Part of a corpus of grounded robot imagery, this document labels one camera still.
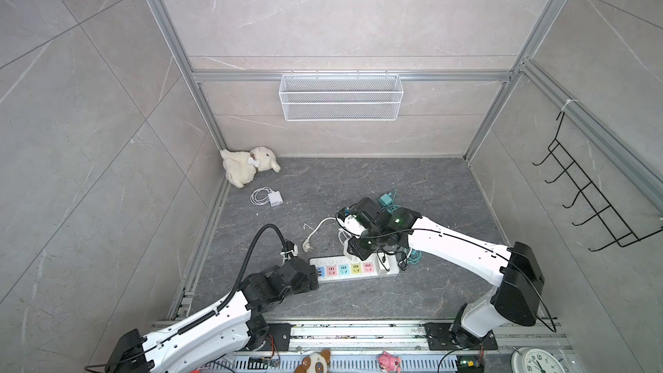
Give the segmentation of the white black-cabled plug adapter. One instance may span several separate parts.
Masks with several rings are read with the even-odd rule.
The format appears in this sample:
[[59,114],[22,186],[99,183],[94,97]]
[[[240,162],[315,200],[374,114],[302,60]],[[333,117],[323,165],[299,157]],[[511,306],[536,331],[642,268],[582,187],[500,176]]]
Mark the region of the white black-cabled plug adapter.
[[388,255],[384,252],[376,253],[378,273],[381,276],[396,276],[401,272],[396,255]]

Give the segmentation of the white power strip colourful sockets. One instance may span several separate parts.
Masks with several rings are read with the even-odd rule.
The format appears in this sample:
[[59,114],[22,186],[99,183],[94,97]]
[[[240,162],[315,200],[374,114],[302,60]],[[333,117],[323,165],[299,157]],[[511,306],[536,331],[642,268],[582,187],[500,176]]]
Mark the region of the white power strip colourful sockets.
[[376,253],[366,261],[357,257],[338,256],[311,258],[309,263],[317,268],[319,283],[387,277],[378,273]]

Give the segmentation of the teal charger adapter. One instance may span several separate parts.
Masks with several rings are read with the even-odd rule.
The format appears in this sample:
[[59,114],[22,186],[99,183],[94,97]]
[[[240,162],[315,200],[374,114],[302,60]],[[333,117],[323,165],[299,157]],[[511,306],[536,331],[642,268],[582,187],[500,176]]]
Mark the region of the teal charger adapter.
[[393,191],[391,193],[385,193],[378,199],[378,204],[388,210],[388,211],[393,211],[398,208],[398,205],[395,203],[395,195],[396,191]]

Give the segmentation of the white charger with cable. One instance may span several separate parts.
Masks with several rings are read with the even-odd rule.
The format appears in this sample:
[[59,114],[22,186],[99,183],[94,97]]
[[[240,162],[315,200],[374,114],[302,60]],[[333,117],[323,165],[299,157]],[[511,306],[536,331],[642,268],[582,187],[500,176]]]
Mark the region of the white charger with cable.
[[281,196],[280,191],[275,191],[269,186],[265,186],[264,188],[256,189],[250,195],[250,202],[252,205],[257,205],[258,207],[261,207],[262,205],[278,207],[278,205],[283,204],[283,197]]

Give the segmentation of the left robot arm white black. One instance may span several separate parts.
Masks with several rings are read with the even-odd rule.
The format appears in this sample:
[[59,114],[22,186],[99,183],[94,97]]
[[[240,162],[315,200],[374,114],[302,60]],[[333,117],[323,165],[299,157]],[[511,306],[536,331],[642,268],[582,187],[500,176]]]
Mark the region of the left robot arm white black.
[[[278,236],[284,261],[247,275],[246,269],[262,234]],[[291,295],[318,288],[315,266],[295,255],[275,224],[261,227],[251,240],[230,292],[214,304],[178,323],[148,334],[134,329],[117,342],[104,364],[85,372],[191,372],[233,352],[255,350],[269,336],[263,315]]]

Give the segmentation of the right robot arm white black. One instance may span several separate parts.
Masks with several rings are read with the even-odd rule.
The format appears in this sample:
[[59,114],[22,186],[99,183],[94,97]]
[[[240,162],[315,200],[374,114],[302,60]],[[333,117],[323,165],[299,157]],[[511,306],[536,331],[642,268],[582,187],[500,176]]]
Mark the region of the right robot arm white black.
[[524,243],[511,246],[482,241],[432,221],[414,210],[387,211],[370,198],[339,210],[335,219],[349,234],[346,250],[362,261],[386,247],[417,250],[481,277],[490,290],[462,305],[449,328],[460,348],[479,345],[495,328],[507,323],[534,326],[540,310],[545,278],[533,250]]

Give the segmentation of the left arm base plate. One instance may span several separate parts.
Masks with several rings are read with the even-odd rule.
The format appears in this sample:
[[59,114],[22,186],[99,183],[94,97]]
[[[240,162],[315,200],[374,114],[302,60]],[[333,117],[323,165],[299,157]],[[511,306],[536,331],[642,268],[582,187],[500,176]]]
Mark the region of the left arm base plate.
[[292,324],[269,322],[269,331],[267,338],[262,342],[262,346],[257,348],[260,352],[272,352],[272,345],[276,346],[278,352],[287,352],[291,341]]

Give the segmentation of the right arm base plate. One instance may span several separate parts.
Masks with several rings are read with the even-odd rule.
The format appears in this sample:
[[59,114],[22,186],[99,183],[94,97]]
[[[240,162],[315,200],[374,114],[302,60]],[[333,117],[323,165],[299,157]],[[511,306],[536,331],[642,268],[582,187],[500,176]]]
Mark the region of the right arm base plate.
[[496,351],[497,340],[492,331],[483,338],[469,333],[454,333],[450,322],[428,322],[422,325],[424,337],[430,351]]

